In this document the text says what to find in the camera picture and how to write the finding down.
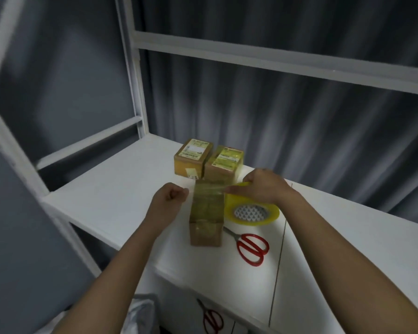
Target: red scissors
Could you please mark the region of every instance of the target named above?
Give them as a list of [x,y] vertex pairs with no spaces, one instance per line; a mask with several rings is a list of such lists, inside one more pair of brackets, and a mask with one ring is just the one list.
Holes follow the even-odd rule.
[[[218,334],[225,326],[222,316],[213,309],[207,309],[200,299],[197,299],[197,301],[203,310],[203,326],[205,327],[206,334]],[[212,331],[208,331],[207,326],[210,326]]]
[[[256,234],[252,234],[252,233],[236,234],[236,233],[232,232],[231,230],[229,230],[225,226],[223,226],[223,230],[227,234],[234,237],[235,241],[237,242],[237,250],[240,253],[243,260],[245,260],[251,266],[255,266],[255,267],[260,266],[263,263],[263,259],[269,251],[269,244],[266,240],[264,240],[261,236],[258,236]],[[261,248],[260,246],[258,246],[256,243],[254,243],[254,241],[252,241],[248,237],[258,239],[259,241],[261,241],[264,244],[265,248],[264,249]],[[252,260],[249,260],[248,258],[246,258],[246,256],[240,250],[241,247],[244,248],[246,251],[254,254],[258,258],[258,260],[257,261],[252,261]]]

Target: gray curtain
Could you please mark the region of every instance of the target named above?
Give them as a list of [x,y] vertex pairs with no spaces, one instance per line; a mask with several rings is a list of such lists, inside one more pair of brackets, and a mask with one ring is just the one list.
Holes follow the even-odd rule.
[[[133,0],[137,30],[418,67],[418,0]],[[418,223],[418,95],[142,51],[150,131]]]

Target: yellow tape roll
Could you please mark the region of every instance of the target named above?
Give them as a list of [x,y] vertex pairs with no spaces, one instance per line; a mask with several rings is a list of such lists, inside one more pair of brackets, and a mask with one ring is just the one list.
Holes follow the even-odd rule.
[[[246,186],[250,183],[239,183],[237,185]],[[234,223],[246,226],[259,226],[272,223],[279,218],[280,210],[273,204],[264,204],[252,199],[225,195],[225,218]]]

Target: cardboard box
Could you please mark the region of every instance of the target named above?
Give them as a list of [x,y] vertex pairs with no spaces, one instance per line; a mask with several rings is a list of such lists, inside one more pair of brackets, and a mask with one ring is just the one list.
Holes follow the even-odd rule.
[[222,182],[195,181],[189,217],[190,245],[222,245],[224,222],[224,188]]
[[222,181],[226,185],[237,182],[243,166],[244,152],[223,145],[217,147],[205,165],[207,180]]
[[211,142],[189,139],[173,157],[175,174],[192,179],[202,179],[204,166],[212,147]]

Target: metal bar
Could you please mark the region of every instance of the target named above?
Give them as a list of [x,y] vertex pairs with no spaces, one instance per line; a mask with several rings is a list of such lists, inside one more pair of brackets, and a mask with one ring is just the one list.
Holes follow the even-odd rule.
[[5,0],[0,13],[0,69],[26,0]]
[[100,268],[73,230],[71,224],[53,216],[41,203],[41,199],[49,193],[49,190],[1,117],[0,153],[6,158],[14,172],[20,177],[23,184],[32,193],[61,235],[68,241],[74,252],[81,258],[91,273],[95,276],[100,275]]
[[115,0],[116,10],[119,19],[119,29],[123,42],[124,55],[126,60],[128,79],[130,84],[131,99],[133,102],[134,114],[142,120],[138,123],[138,136],[144,137],[149,133],[146,104],[144,100],[143,80],[141,78],[141,67],[139,59],[139,50],[133,49],[132,38],[129,35],[134,31],[134,18],[131,0]]
[[418,94],[418,68],[242,44],[131,32],[133,48]]
[[102,130],[101,132],[98,132],[97,134],[84,138],[83,140],[78,141],[74,144],[68,145],[67,147],[60,149],[59,151],[53,152],[52,154],[49,154],[48,156],[41,158],[36,163],[36,169],[41,170],[47,166],[50,166],[51,164],[59,162],[62,159],[68,158],[79,151],[85,150],[89,148],[90,146],[96,143],[99,143],[100,141],[103,141],[107,139],[108,137],[111,137],[114,134],[117,134],[118,132],[121,132],[135,125],[136,123],[140,121],[142,121],[141,117],[139,116],[132,117],[132,118],[127,119],[124,122],[111,126],[110,128],[106,128],[105,130]]

